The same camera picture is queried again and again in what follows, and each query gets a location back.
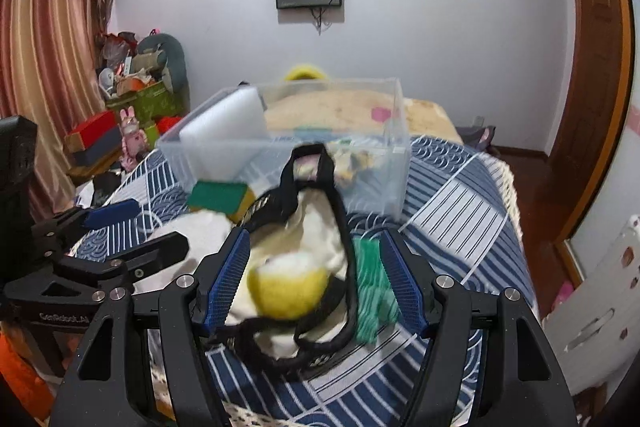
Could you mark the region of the white towel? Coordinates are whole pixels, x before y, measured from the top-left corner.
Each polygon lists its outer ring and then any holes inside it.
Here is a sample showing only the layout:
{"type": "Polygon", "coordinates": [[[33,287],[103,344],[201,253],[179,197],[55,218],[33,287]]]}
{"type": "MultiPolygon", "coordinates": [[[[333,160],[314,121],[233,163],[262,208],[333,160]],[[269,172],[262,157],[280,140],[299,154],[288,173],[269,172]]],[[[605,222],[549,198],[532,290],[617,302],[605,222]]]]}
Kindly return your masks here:
{"type": "Polygon", "coordinates": [[[204,257],[220,251],[233,227],[234,224],[222,213],[198,210],[183,213],[157,228],[148,238],[148,242],[178,232],[188,240],[189,251],[182,261],[134,283],[134,292],[144,294],[160,291],[179,275],[193,274],[204,257]]]}

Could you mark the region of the green knitted cloth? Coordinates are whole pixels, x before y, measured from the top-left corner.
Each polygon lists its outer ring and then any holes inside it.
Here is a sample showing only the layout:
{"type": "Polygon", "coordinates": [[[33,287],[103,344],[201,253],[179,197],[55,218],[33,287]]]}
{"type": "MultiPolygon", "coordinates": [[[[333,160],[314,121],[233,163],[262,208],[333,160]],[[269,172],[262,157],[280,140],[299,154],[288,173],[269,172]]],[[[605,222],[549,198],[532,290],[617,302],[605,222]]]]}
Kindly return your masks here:
{"type": "Polygon", "coordinates": [[[373,345],[383,327],[393,326],[399,317],[399,307],[381,260],[378,239],[354,239],[358,324],[356,340],[373,345]]]}

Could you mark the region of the green yellow scrub sponge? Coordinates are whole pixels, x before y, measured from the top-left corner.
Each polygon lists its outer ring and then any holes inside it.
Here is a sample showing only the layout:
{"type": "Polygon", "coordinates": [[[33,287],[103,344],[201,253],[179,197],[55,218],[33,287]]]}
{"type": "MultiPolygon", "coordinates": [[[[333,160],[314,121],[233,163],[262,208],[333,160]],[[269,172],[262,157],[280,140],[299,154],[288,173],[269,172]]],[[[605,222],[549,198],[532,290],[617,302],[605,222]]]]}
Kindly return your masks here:
{"type": "Polygon", "coordinates": [[[238,223],[255,200],[254,192],[245,183],[198,181],[186,205],[191,210],[222,213],[231,222],[238,223]]]}

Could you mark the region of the yellow plush toy ball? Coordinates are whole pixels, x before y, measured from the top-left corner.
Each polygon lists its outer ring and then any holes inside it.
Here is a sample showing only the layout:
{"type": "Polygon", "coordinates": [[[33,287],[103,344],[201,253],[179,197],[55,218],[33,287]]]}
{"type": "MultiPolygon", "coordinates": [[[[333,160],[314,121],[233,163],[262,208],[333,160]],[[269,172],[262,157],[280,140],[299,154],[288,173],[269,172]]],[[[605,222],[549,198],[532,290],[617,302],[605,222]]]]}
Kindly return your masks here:
{"type": "Polygon", "coordinates": [[[248,271],[250,298],[261,317],[296,321],[317,308],[331,272],[309,253],[268,258],[248,271]]]}

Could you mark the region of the clear plastic storage box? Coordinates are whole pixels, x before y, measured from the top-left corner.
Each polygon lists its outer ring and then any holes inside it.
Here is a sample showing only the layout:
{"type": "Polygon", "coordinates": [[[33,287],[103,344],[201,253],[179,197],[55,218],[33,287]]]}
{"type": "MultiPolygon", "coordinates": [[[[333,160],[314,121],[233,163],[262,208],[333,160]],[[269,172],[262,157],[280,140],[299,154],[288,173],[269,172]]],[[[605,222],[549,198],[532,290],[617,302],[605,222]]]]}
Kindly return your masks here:
{"type": "Polygon", "coordinates": [[[278,184],[281,171],[291,157],[295,147],[309,143],[321,143],[330,148],[368,150],[384,157],[381,168],[360,174],[349,188],[341,191],[344,204],[350,212],[373,212],[397,218],[404,207],[410,159],[410,136],[404,114],[404,96],[396,78],[347,79],[347,80],[299,80],[268,84],[243,84],[218,91],[200,106],[195,107],[178,124],[171,127],[158,141],[157,146],[168,161],[180,186],[191,192],[195,183],[189,161],[180,143],[180,130],[196,116],[204,112],[228,94],[243,87],[255,87],[265,111],[268,106],[288,95],[323,90],[371,90],[392,94],[398,98],[399,115],[393,124],[386,124],[382,134],[364,131],[337,132],[330,129],[297,128],[269,130],[268,138],[248,141],[254,150],[252,157],[231,181],[245,183],[255,194],[260,195],[278,184]]]}

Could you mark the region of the black strap cream bag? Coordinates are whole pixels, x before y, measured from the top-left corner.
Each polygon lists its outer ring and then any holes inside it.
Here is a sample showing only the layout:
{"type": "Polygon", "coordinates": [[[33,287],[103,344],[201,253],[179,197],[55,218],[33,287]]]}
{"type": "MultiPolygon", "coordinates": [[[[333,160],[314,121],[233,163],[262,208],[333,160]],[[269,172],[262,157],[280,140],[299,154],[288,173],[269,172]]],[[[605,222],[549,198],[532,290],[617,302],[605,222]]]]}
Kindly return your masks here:
{"type": "Polygon", "coordinates": [[[250,205],[202,286],[202,327],[246,365],[318,367],[358,324],[357,263],[335,165],[321,143],[292,150],[277,186],[250,205]]]}

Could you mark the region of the floral fabric scrunchie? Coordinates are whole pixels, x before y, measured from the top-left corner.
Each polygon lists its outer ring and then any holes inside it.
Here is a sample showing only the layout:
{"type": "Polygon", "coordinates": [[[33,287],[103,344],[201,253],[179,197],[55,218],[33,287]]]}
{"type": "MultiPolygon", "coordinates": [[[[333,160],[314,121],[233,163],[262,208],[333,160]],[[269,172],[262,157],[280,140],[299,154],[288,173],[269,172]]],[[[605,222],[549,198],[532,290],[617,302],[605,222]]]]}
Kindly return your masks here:
{"type": "Polygon", "coordinates": [[[334,181],[341,188],[349,188],[360,174],[381,168],[384,157],[368,150],[329,149],[334,164],[334,181]]]}

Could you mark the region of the red box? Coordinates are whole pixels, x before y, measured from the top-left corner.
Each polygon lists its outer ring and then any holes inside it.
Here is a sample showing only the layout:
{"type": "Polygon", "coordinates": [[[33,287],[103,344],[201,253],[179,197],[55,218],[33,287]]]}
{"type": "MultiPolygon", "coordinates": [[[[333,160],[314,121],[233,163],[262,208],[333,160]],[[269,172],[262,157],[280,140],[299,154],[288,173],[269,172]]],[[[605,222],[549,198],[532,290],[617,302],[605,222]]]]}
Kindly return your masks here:
{"type": "Polygon", "coordinates": [[[120,140],[115,114],[110,110],[97,113],[78,124],[64,136],[67,152],[79,154],[104,150],[108,152],[120,140]]]}

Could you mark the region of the white plastic baby fence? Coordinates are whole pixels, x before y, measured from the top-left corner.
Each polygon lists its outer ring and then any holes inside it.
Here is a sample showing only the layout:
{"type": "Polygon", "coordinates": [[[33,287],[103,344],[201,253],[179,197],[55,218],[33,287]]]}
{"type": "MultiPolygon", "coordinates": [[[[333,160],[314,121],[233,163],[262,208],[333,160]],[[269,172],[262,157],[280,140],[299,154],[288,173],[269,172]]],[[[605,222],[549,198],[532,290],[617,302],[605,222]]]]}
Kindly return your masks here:
{"type": "Polygon", "coordinates": [[[594,272],[542,320],[568,390],[598,387],[639,351],[639,217],[594,272]]]}

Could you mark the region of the pink plush rabbit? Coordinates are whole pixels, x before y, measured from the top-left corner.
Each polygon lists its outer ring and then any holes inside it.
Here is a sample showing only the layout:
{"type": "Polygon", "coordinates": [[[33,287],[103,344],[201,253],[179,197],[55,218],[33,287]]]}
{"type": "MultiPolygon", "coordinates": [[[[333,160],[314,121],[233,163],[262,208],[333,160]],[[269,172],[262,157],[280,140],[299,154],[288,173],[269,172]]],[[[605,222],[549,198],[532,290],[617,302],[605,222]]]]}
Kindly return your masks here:
{"type": "Polygon", "coordinates": [[[149,154],[150,146],[145,132],[140,127],[134,108],[119,111],[120,134],[122,135],[122,156],[119,162],[126,172],[131,172],[149,154]]]}

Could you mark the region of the green cardboard box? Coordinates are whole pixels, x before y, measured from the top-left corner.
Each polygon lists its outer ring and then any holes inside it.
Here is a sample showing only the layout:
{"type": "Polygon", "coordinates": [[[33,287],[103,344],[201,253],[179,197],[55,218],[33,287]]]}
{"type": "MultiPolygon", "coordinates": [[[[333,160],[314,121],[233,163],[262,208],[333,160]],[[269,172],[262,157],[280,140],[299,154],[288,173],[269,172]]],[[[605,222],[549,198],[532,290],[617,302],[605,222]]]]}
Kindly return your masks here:
{"type": "Polygon", "coordinates": [[[160,117],[180,116],[183,112],[181,96],[169,92],[163,83],[154,83],[140,91],[112,98],[105,106],[115,114],[117,121],[120,121],[119,112],[122,109],[132,107],[141,124],[160,117]]]}

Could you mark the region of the blue white patterned tablecloth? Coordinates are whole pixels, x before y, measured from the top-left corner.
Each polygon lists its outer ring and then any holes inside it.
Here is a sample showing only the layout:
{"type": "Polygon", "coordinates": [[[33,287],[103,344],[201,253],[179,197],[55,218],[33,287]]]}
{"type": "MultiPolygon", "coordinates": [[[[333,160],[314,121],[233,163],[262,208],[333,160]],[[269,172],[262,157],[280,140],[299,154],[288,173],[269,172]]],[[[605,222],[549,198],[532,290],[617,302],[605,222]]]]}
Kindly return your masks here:
{"type": "MultiPolygon", "coordinates": [[[[139,166],[116,191],[142,202],[138,217],[88,233],[75,247],[101,262],[149,239],[179,232],[198,260],[218,251],[230,222],[208,210],[191,212],[161,153],[139,166]]],[[[472,148],[421,135],[411,143],[405,205],[399,220],[356,212],[349,226],[360,239],[396,229],[408,247],[472,291],[504,288],[535,301],[522,246],[511,170],[472,148]]],[[[393,426],[416,381],[427,344],[404,323],[382,325],[372,345],[353,345],[307,376],[250,371],[229,349],[209,351],[222,402],[235,426],[393,426]]]]}

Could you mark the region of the grey green pillow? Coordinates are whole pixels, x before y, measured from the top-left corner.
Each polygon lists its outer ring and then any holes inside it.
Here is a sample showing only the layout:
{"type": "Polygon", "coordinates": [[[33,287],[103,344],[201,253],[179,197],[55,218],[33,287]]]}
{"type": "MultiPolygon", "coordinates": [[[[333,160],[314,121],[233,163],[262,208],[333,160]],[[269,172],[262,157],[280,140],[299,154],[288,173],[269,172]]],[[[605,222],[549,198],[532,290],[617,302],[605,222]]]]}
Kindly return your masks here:
{"type": "Polygon", "coordinates": [[[137,51],[139,55],[154,55],[157,65],[152,68],[153,76],[170,93],[177,95],[185,108],[189,108],[190,88],[181,43],[166,32],[156,32],[144,37],[138,43],[137,51]]]}

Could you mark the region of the striped brown curtain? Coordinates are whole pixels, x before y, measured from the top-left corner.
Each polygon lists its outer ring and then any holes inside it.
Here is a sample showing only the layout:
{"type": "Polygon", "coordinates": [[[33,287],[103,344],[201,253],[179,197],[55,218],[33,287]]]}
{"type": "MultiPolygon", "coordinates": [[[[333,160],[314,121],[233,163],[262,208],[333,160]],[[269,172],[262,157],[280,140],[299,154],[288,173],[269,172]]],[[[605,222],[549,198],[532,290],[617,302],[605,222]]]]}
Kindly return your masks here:
{"type": "Polygon", "coordinates": [[[1,0],[1,114],[37,127],[32,217],[72,205],[65,135],[104,110],[96,79],[113,0],[1,0]]]}

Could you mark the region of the beige floral blanket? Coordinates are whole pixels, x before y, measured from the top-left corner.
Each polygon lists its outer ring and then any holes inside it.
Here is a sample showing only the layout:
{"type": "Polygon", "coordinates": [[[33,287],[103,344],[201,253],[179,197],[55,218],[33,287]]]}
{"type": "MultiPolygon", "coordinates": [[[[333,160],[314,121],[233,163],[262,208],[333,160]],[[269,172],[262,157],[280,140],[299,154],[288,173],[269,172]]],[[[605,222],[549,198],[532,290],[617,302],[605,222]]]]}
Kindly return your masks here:
{"type": "MultiPolygon", "coordinates": [[[[269,130],[297,128],[350,130],[382,134],[399,115],[398,98],[371,90],[323,90],[288,95],[265,111],[269,130]]],[[[405,122],[410,135],[462,144],[459,133],[442,106],[405,98],[405,122]]]]}

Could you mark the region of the yellow foam arch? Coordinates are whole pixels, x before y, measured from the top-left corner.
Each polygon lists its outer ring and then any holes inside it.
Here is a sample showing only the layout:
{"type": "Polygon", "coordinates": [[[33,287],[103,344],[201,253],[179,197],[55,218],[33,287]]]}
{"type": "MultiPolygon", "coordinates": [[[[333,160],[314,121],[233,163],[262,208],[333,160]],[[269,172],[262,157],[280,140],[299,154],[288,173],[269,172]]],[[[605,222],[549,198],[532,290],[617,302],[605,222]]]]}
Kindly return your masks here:
{"type": "Polygon", "coordinates": [[[299,81],[299,80],[327,80],[323,70],[312,64],[298,64],[293,66],[283,78],[284,81],[299,81]]]}

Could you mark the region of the wooden wardrobe frame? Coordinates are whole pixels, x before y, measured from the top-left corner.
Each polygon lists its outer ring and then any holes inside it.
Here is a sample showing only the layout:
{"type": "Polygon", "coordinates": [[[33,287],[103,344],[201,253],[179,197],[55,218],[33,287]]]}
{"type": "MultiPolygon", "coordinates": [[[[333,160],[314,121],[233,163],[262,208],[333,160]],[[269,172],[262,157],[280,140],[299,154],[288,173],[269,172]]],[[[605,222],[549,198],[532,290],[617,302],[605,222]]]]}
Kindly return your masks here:
{"type": "Polygon", "coordinates": [[[611,166],[624,127],[634,64],[631,0],[575,0],[572,70],[549,157],[565,216],[561,243],[579,227],[611,166]]]}

